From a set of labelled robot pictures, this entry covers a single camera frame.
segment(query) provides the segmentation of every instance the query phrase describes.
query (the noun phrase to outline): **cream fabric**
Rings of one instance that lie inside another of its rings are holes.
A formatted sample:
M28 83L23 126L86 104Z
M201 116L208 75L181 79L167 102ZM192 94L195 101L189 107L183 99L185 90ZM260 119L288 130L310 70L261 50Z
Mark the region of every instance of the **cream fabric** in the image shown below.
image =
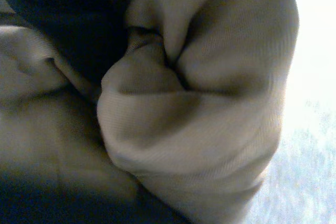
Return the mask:
M125 25L128 51L97 108L113 165L93 147L90 106L66 89L95 102L100 88L43 35L1 27L2 169L52 163L66 180L77 164L88 185L98 171L110 195L132 200L129 172L194 223L240 223L279 141L295 0L130 0Z
M195 223L239 223L278 145L295 0L132 0L125 23L98 103L110 158Z
M78 95L69 80L81 83L77 89L83 94L92 86L76 78L81 77L47 38L1 26L0 73L1 175L125 204L135 201L137 182L111 163L102 144L95 106L88 102L93 96Z

